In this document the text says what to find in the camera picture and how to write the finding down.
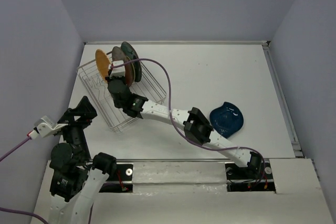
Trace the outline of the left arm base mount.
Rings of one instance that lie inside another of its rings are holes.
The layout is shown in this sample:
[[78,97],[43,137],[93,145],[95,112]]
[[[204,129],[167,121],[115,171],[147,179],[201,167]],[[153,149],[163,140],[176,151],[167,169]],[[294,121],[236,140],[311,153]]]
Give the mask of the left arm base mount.
[[117,170],[102,185],[100,193],[131,193],[133,192],[133,164],[117,163]]

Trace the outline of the teal glazed plate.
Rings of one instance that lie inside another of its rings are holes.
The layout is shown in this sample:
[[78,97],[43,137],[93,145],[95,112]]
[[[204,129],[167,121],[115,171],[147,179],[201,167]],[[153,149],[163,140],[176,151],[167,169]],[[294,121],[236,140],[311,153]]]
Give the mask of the teal glazed plate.
[[[124,54],[130,59],[130,60],[136,60],[139,58],[137,52],[135,49],[126,41],[122,42],[121,44],[121,50],[124,52]],[[137,82],[140,82],[142,79],[142,67],[139,61],[138,63],[138,78]]]

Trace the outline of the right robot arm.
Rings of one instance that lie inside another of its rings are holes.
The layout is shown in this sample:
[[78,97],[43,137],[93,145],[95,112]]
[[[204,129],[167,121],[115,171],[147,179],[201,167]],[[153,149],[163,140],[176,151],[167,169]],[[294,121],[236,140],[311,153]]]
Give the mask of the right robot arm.
[[106,77],[108,91],[114,106],[131,118],[155,120],[172,125],[189,143],[204,150],[219,152],[241,168],[243,174],[253,178],[262,172],[264,159],[250,147],[239,147],[229,137],[237,133],[244,124],[238,107],[224,102],[211,112],[216,116],[214,125],[198,108],[190,110],[169,109],[130,91],[125,77]]

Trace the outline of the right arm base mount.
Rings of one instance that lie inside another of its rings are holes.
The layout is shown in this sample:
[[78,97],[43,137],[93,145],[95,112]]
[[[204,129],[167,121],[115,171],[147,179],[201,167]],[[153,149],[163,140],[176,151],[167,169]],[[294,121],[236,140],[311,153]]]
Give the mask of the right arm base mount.
[[247,174],[243,168],[234,163],[225,164],[227,179],[227,191],[252,192],[252,191],[276,191],[272,169],[269,162],[266,162],[264,176]]

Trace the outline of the dark blue leaf dish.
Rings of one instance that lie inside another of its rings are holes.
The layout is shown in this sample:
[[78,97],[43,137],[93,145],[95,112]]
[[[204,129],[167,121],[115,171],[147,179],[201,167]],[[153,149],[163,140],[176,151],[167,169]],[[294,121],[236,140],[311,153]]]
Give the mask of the dark blue leaf dish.
[[244,125],[242,112],[230,102],[224,102],[222,106],[212,110],[209,121],[215,131],[224,138],[230,138]]

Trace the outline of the woven bamboo plate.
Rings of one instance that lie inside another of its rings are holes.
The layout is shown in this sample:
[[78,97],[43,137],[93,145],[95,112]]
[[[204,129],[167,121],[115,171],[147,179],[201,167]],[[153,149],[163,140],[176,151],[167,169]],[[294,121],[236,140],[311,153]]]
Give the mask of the woven bamboo plate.
[[108,83],[111,73],[111,61],[109,60],[107,54],[101,50],[97,49],[95,52],[95,61],[97,69],[105,83]]

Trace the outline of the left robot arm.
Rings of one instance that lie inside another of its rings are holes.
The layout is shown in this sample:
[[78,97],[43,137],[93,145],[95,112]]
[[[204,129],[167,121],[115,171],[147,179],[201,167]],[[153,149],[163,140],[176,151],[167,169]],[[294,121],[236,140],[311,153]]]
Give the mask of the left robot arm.
[[116,174],[115,157],[105,153],[90,155],[84,130],[96,116],[95,108],[84,96],[57,122],[54,134],[61,135],[63,142],[51,151],[49,167],[54,173],[49,223],[84,223],[101,187]]

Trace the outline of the grey deer plate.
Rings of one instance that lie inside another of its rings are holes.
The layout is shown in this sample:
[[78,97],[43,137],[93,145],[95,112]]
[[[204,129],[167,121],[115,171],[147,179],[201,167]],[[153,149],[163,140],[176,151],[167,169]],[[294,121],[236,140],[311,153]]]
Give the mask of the grey deer plate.
[[[114,46],[112,48],[111,57],[113,65],[117,65],[116,63],[117,61],[123,61],[124,63],[130,61],[129,57],[127,57],[125,53],[121,50],[121,48],[118,46]],[[131,63],[125,65],[124,68],[125,68],[125,81],[128,87],[130,87],[134,82],[134,69]]]

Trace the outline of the cream patterned small plate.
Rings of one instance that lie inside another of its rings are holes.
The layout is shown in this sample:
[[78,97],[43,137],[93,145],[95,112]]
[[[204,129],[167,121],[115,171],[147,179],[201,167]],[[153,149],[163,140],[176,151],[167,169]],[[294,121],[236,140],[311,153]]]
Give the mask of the cream patterned small plate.
[[132,69],[132,74],[133,74],[133,82],[137,82],[138,78],[138,63],[137,62],[132,62],[131,63],[131,69]]

